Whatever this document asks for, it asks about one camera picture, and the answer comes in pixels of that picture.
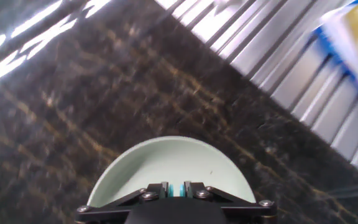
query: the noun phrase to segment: marble surface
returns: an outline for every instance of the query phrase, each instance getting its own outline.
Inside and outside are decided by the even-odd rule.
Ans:
[[[0,12],[18,16],[30,1],[11,2]],[[0,27],[0,223],[73,223],[105,168],[157,136],[222,150],[258,200],[278,203],[280,223],[358,223],[358,170],[153,0],[63,1],[12,38],[10,19]]]

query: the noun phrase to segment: light green bowl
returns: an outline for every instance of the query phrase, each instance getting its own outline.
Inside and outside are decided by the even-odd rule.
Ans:
[[[247,180],[223,153],[199,140],[169,136],[142,142],[119,156],[99,178],[87,204],[102,207],[164,181],[172,184],[173,195],[179,196],[181,184],[188,180],[255,203]]]

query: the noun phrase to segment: teal component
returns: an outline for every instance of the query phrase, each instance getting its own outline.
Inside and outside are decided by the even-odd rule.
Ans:
[[[185,185],[184,184],[181,184],[181,186],[180,186],[180,196],[181,197],[186,197],[186,195],[185,195]]]
[[[173,197],[173,185],[172,184],[169,185],[168,197]]]

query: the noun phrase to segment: metal drainboard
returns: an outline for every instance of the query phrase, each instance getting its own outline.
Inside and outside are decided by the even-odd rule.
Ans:
[[[310,37],[346,1],[156,1],[358,168],[358,91]]]

